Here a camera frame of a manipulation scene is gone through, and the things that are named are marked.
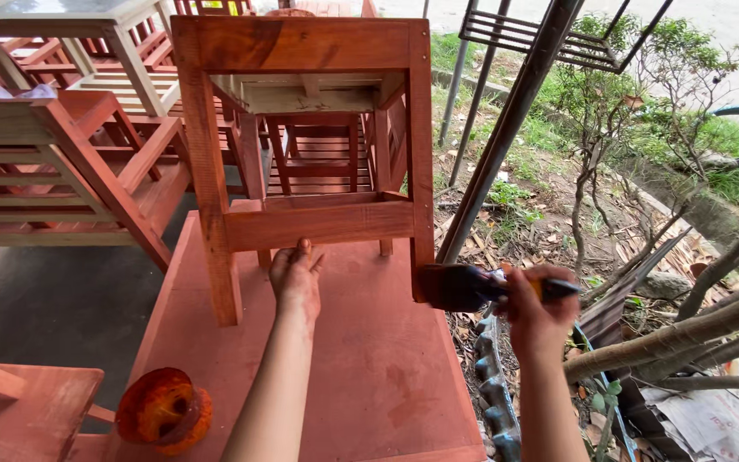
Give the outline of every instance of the metal rack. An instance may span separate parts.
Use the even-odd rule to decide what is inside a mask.
[[[570,64],[615,74],[623,72],[631,58],[652,33],[654,26],[657,26],[669,5],[672,4],[672,0],[663,2],[649,26],[641,33],[628,54],[622,61],[619,61],[612,51],[608,39],[629,2],[630,0],[624,0],[602,37],[569,31],[567,37],[563,40],[563,45],[556,59],[561,62],[569,62]],[[519,53],[529,53],[532,44],[535,42],[535,37],[538,35],[539,28],[540,25],[534,22],[477,10],[472,0],[470,0],[458,37],[479,44],[510,49]]]

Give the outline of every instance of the metal frame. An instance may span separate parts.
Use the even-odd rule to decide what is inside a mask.
[[[446,238],[437,253],[438,263],[452,263],[457,259],[464,239],[467,238],[478,210],[498,174],[501,162],[526,118],[529,106],[535,100],[544,78],[552,68],[564,39],[568,37],[569,29],[583,2],[584,0],[552,0],[549,3],[543,23],[538,28],[515,85],[509,92],[493,134],[489,137],[475,173],[472,174],[455,218],[446,231]]]
[[[472,2],[473,0],[470,0],[467,6],[467,14],[464,16],[458,37],[480,44],[511,49],[520,53],[529,52],[541,25],[507,17],[500,12],[497,14],[482,12],[477,10],[472,5]],[[603,33],[603,37],[594,37],[569,31],[563,46],[559,50],[557,59],[562,62],[613,72],[615,74],[623,72],[629,65],[631,58],[652,33],[654,26],[657,26],[660,18],[669,8],[669,5],[672,4],[672,0],[665,0],[663,2],[663,5],[657,14],[654,15],[649,26],[641,33],[641,36],[629,50],[627,56],[622,61],[619,61],[615,57],[607,39],[618,24],[629,2],[630,0],[624,0],[620,9],[618,9],[618,12],[612,18],[612,22],[609,24],[606,32]]]

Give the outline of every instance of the metal pole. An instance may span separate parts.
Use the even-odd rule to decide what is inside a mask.
[[[509,11],[509,1],[510,0],[501,0],[501,5],[498,7],[498,16],[507,16],[507,12]],[[503,24],[503,20],[498,19],[495,23],[498,25]],[[497,27],[493,27],[493,32],[495,34],[499,34],[501,30]],[[484,62],[481,64],[480,74],[478,75],[478,85],[475,87],[475,93],[472,95],[470,112],[467,115],[467,123],[464,125],[464,132],[461,135],[461,143],[458,145],[458,155],[455,156],[455,164],[452,166],[452,175],[449,177],[449,187],[455,186],[455,182],[458,180],[458,170],[461,168],[461,163],[464,159],[464,152],[467,151],[467,143],[470,140],[472,126],[475,125],[475,118],[478,115],[480,98],[484,95],[486,79],[489,77],[489,69],[492,67],[492,60],[495,58],[495,53],[497,51],[498,47],[495,45],[490,45],[486,49]]]
[[[464,22],[461,24],[461,31],[467,25],[466,18],[469,16],[470,10],[478,6],[478,0],[470,0],[467,4],[467,14],[464,15]],[[461,39],[458,45],[458,54],[455,59],[455,69],[452,69],[452,80],[449,82],[449,95],[446,96],[446,108],[443,110],[443,119],[441,120],[441,133],[437,136],[437,145],[443,146],[446,141],[446,132],[449,130],[449,122],[452,121],[452,108],[455,107],[455,100],[458,97],[458,86],[461,83],[461,74],[464,72],[464,62],[467,60],[467,48],[470,46],[469,40]]]
[[[481,156],[472,182],[461,200],[461,205],[446,231],[446,238],[437,253],[436,261],[453,263],[461,251],[478,210],[498,174],[511,142],[520,124],[529,112],[544,78],[558,55],[572,22],[577,17],[584,0],[552,0],[547,9],[535,42],[518,73],[515,85],[509,92],[507,104],[498,118],[498,125]]]
[[[666,0],[666,2],[663,2],[663,5],[658,10],[657,14],[655,14],[654,18],[652,18],[652,22],[649,23],[649,26],[646,26],[646,30],[644,30],[643,34],[641,34],[641,37],[637,39],[637,41],[635,42],[635,46],[633,46],[631,50],[629,50],[629,54],[626,56],[626,59],[623,60],[621,68],[617,72],[618,74],[626,69],[626,66],[629,65],[629,62],[631,62],[631,58],[635,56],[637,50],[641,49],[643,42],[645,42],[646,38],[649,37],[649,34],[652,33],[654,27],[658,25],[658,22],[660,22],[660,18],[662,18],[663,15],[666,14],[666,10],[669,9],[669,5],[671,4],[672,0]]]

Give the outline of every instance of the reddish-brown stain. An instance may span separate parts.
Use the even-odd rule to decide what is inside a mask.
[[[387,367],[387,379],[401,392],[403,402],[396,405],[387,415],[395,428],[404,425],[407,420],[417,419],[429,410],[429,402],[436,398],[427,398],[424,390],[410,389],[406,379],[406,371],[396,365]]]

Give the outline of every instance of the concrete floor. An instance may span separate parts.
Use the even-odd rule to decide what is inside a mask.
[[[194,209],[185,194],[171,250]],[[0,362],[103,369],[95,403],[115,410],[163,279],[140,247],[0,247]]]

